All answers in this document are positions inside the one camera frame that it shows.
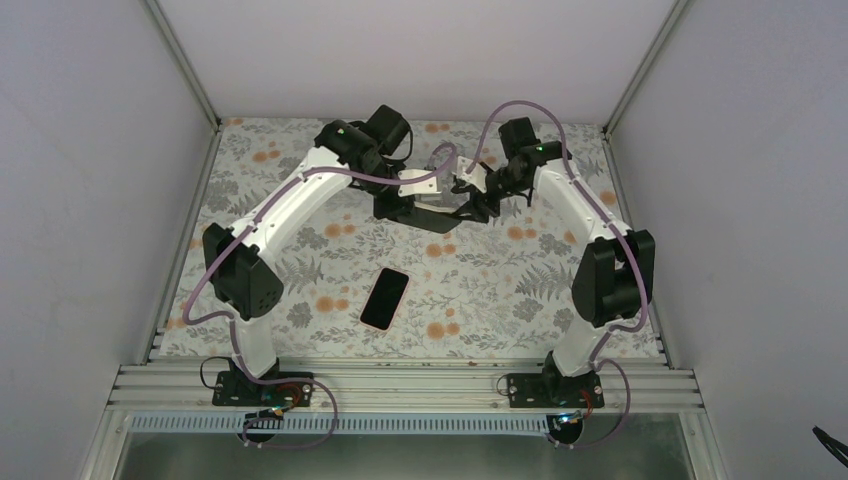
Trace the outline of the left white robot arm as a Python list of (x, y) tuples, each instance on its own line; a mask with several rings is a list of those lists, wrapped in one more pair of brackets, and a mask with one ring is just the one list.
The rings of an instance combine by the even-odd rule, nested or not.
[(229, 227), (203, 233), (206, 271), (233, 342), (231, 367), (238, 390), (255, 405), (278, 391), (279, 363), (271, 327), (263, 321), (280, 301), (284, 285), (275, 254), (329, 199), (352, 184), (375, 198), (395, 199), (402, 160), (393, 153), (412, 137), (409, 122), (382, 105), (366, 121), (334, 120), (317, 134), (293, 172), (250, 213)]

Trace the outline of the black phone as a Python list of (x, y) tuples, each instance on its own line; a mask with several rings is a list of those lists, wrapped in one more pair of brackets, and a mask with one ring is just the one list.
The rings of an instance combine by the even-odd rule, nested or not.
[(417, 229), (445, 234), (460, 225), (462, 220), (450, 213), (413, 207), (407, 215), (403, 216), (402, 222)]

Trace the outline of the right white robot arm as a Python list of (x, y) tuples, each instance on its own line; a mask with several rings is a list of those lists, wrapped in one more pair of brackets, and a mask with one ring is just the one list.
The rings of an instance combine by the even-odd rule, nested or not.
[(457, 158), (454, 190), (469, 196), (459, 211), (486, 222), (509, 197), (539, 196), (583, 242), (571, 286), (581, 319), (547, 354), (541, 373), (516, 377), (512, 384), (514, 404), (573, 405), (599, 388), (598, 356), (612, 334), (638, 332), (648, 321), (655, 240), (646, 230), (631, 229), (602, 204), (579, 175), (564, 136), (541, 141), (527, 117), (505, 122), (498, 133), (505, 166), (494, 170), (476, 159)]

